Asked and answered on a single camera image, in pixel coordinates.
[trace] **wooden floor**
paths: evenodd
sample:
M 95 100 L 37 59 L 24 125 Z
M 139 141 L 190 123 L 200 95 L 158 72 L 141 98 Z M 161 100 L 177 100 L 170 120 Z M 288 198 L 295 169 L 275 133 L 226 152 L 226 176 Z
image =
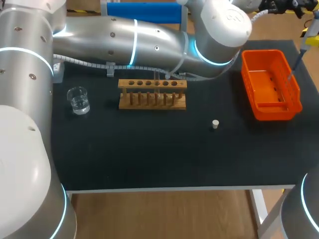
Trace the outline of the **wooden floor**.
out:
M 68 0 L 67 4 L 68 9 L 100 10 L 99 0 Z M 264 16 L 254 24 L 250 39 L 293 39 L 299 47 L 303 24 L 311 17 L 299 20 L 294 14 Z M 194 31 L 191 22 L 188 31 Z M 317 87 L 318 56 L 319 49 L 313 48 L 304 57 Z M 267 209 L 271 210 L 281 192 L 263 193 Z M 245 191 L 81 194 L 73 197 L 72 203 L 78 220 L 77 239 L 257 238 Z

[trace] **black table mat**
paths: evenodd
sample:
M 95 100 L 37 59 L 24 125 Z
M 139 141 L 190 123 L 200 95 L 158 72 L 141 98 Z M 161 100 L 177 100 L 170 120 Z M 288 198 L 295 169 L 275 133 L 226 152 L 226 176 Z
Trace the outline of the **black table mat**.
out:
M 280 49 L 290 65 L 292 41 L 249 41 L 244 49 Z M 255 120 L 241 58 L 211 81 L 189 82 L 186 111 L 120 111 L 119 78 L 152 79 L 153 72 L 66 64 L 54 84 L 52 154 L 66 190 L 292 185 L 319 162 L 319 96 L 304 64 L 296 71 L 303 111 L 291 121 Z M 66 100 L 88 90 L 91 110 L 75 116 Z M 218 130 L 211 130 L 212 120 Z

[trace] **water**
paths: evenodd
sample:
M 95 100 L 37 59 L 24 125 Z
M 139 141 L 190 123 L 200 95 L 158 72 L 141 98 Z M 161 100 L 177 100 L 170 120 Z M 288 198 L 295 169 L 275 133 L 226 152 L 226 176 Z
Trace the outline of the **water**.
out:
M 84 115 L 90 111 L 89 100 L 87 96 L 76 96 L 71 100 L 73 112 L 77 115 Z

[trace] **orange plastic basket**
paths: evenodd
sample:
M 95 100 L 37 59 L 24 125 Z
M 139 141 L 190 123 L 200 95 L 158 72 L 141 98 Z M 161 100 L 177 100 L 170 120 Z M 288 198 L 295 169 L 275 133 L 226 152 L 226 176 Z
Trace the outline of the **orange plastic basket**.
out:
M 242 53 L 241 74 L 249 102 L 258 120 L 291 120 L 301 112 L 300 89 L 280 50 Z

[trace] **wooden test tube rack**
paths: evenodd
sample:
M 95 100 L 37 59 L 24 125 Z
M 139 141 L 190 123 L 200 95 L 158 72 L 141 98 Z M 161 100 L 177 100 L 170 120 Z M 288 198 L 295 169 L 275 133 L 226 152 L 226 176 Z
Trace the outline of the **wooden test tube rack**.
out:
M 187 81 L 184 80 L 135 80 L 119 79 L 122 89 L 121 110 L 185 110 Z M 127 92 L 127 89 L 150 89 L 147 93 Z

